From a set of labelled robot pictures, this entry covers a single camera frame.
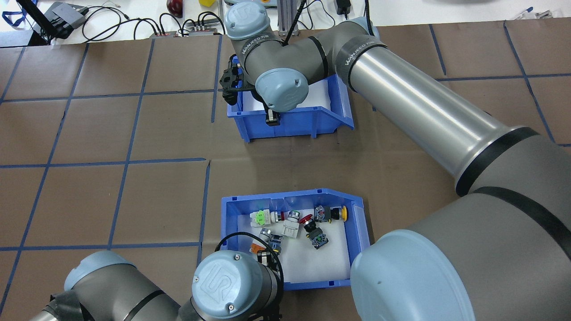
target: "ur logo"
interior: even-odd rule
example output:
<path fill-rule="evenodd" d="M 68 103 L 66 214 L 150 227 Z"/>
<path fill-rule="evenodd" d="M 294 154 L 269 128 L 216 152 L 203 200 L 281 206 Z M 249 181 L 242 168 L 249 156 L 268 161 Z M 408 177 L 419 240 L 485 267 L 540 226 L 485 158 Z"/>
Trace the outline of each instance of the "ur logo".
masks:
<path fill-rule="evenodd" d="M 224 299 L 235 283 L 236 277 L 232 273 L 219 264 L 215 264 L 208 276 L 206 276 L 206 280 L 204 280 L 200 289 L 208 294 L 212 300 L 222 303 L 225 302 Z"/>

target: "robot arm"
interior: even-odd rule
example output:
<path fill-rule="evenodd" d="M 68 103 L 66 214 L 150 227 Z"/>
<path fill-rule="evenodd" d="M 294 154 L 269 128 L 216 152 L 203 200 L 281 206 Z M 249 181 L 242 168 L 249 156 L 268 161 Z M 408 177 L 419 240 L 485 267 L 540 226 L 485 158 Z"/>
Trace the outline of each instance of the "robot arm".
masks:
<path fill-rule="evenodd" d="M 336 73 L 453 175 L 463 196 L 384 235 L 355 259 L 351 287 L 361 318 L 569 319 L 566 152 L 530 128 L 503 125 L 402 60 L 367 33 L 366 21 L 343 22 L 288 46 L 268 23 L 255 2 L 237 4 L 226 16 L 243 80 L 270 110 L 295 108 L 309 84 Z M 180 309 L 125 262 L 91 269 L 67 290 L 97 321 L 247 320 L 279 303 L 283 279 L 239 252 L 210 255 L 195 276 L 194 297 Z M 56 320 L 52 310 L 34 320 Z"/>

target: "red apple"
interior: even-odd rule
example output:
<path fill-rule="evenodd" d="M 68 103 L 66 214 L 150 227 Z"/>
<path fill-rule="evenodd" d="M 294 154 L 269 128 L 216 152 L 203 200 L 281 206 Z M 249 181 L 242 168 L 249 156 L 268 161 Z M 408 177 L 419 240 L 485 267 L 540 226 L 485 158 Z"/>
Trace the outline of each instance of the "red apple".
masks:
<path fill-rule="evenodd" d="M 183 0 L 167 0 L 167 9 L 173 16 L 182 18 Z"/>

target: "light blue joint cap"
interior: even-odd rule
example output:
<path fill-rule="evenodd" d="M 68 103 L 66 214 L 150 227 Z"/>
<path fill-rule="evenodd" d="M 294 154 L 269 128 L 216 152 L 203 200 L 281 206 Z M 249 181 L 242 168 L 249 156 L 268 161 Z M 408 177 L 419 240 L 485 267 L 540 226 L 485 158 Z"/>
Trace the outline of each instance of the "light blue joint cap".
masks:
<path fill-rule="evenodd" d="M 351 266 L 351 291 L 363 321 L 475 321 L 466 288 L 448 258 L 409 230 L 385 234 Z"/>
<path fill-rule="evenodd" d="M 230 39 L 243 40 L 264 31 L 270 26 L 270 18 L 264 6 L 257 2 L 246 1 L 230 8 L 224 17 L 224 25 Z"/>
<path fill-rule="evenodd" d="M 268 107 L 279 113 L 301 104 L 309 93 L 307 78 L 295 69 L 275 68 L 256 79 L 256 91 Z"/>
<path fill-rule="evenodd" d="M 65 291 L 71 290 L 81 279 L 87 274 L 94 272 L 102 267 L 115 264 L 129 264 L 135 266 L 133 263 L 123 259 L 122 256 L 111 251 L 99 251 L 91 254 L 90 256 L 81 260 L 79 265 L 71 270 L 67 275 L 66 281 L 63 284 Z"/>
<path fill-rule="evenodd" d="M 206 257 L 196 268 L 192 282 L 197 307 L 217 319 L 243 314 L 261 290 L 260 264 L 250 254 L 237 251 L 222 250 Z"/>
<path fill-rule="evenodd" d="M 357 17 L 355 19 L 347 20 L 354 23 L 357 23 L 359 26 L 363 27 L 367 34 L 369 33 L 369 27 L 367 26 L 367 18 L 366 17 Z M 378 39 L 381 40 L 381 35 L 379 34 L 379 30 L 375 26 L 371 26 L 373 28 L 373 35 Z"/>

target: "yellow block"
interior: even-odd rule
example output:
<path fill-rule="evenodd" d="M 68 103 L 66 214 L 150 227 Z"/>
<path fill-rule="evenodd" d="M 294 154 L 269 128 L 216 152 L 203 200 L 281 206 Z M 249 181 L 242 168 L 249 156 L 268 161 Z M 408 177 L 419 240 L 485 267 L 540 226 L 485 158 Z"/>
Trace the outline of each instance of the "yellow block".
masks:
<path fill-rule="evenodd" d="M 203 6 L 210 7 L 214 2 L 216 2 L 216 0 L 198 0 L 198 2 Z"/>

